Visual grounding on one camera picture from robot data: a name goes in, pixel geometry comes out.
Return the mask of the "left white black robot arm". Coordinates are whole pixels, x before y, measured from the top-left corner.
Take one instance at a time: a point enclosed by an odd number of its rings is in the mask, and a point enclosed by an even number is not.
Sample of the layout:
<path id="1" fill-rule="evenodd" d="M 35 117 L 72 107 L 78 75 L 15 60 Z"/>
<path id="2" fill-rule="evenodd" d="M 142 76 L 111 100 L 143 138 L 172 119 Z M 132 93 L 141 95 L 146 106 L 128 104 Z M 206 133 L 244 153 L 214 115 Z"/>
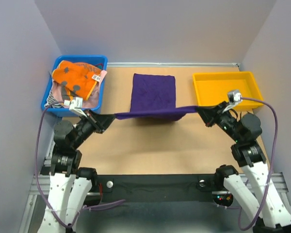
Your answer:
<path id="1" fill-rule="evenodd" d="M 55 125 L 49 193 L 43 197 L 46 208 L 38 232 L 73 232 L 87 193 L 99 186 L 96 169 L 79 167 L 82 153 L 78 148 L 91 134 L 104 133 L 114 120 L 114 114 L 86 110 L 75 125 L 67 120 Z"/>

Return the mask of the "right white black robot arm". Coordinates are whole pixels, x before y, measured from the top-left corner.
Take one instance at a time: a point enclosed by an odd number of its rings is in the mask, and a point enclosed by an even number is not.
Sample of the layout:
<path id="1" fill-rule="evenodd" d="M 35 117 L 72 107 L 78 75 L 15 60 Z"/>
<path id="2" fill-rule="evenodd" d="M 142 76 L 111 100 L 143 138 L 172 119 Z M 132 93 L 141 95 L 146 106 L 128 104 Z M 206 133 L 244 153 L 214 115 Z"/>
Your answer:
<path id="1" fill-rule="evenodd" d="M 272 179 L 272 162 L 257 142 L 262 133 L 260 119 L 247 113 L 236 119 L 229 112 L 227 102 L 212 107 L 196 108 L 207 127 L 217 125 L 234 140 L 231 152 L 247 177 L 251 188 L 241 180 L 231 165 L 216 169 L 213 183 L 218 189 L 226 189 L 240 205 L 250 223 L 240 226 L 242 231 L 252 229 L 255 233 L 291 233 L 291 214 L 286 209 Z"/>

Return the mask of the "purple towel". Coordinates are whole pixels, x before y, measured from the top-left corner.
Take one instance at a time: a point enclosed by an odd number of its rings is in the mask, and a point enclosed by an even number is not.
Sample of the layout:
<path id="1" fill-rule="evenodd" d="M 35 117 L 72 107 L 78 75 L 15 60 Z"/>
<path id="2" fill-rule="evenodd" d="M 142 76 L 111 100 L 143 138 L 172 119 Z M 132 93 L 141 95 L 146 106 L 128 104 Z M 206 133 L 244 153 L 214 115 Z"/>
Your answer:
<path id="1" fill-rule="evenodd" d="M 178 121 L 196 113 L 196 106 L 176 107 L 176 79 L 170 75 L 133 75 L 130 110 L 116 113 L 119 120 L 152 117 Z"/>

